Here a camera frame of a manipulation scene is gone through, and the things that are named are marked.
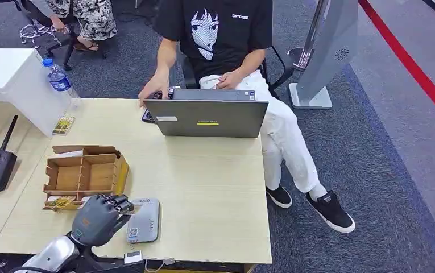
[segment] water bottle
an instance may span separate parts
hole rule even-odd
[[[72,88],[67,73],[59,65],[53,63],[53,59],[43,60],[43,65],[48,68],[47,79],[52,87],[62,95],[70,96],[70,110],[77,110],[80,106],[80,96]]]

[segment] robotic hand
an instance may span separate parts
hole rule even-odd
[[[92,196],[73,220],[72,231],[55,238],[23,267],[14,268],[9,273],[63,271],[64,266],[79,258],[85,259],[96,270],[102,270],[98,264],[99,258],[92,253],[92,247],[108,243],[131,217],[121,214],[133,210],[134,205],[125,195]]]

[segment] stand base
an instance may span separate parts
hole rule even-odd
[[[294,69],[301,71],[301,72],[304,72],[306,70],[306,68],[308,67],[309,62],[311,61],[311,58],[313,57],[314,49],[311,50],[311,55],[308,59],[308,62],[299,64],[299,61],[301,60],[302,54],[303,54],[302,47],[292,48],[291,50],[288,51],[288,56],[293,61]]]
[[[291,95],[292,107],[296,109],[330,109],[333,107],[331,98],[328,94],[328,89],[323,87],[314,98],[309,102],[304,102],[299,99],[298,92],[296,90],[297,84],[289,85],[289,94]]]

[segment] cardboard divider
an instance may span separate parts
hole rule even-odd
[[[50,196],[76,196],[66,207],[58,207],[58,210],[75,210],[81,207],[85,196],[123,193],[129,165],[114,147],[55,146],[53,149],[58,152],[83,150],[83,156],[48,159],[49,182],[43,186],[43,192],[47,194],[44,209],[55,210],[58,201],[48,201]]]

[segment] person in patterned pants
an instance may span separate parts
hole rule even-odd
[[[70,0],[30,0],[49,19],[58,31],[65,31],[60,18],[70,13]],[[112,38],[117,34],[117,25],[110,0],[73,0],[73,16],[78,18],[81,32],[76,49],[97,51],[96,41]]]

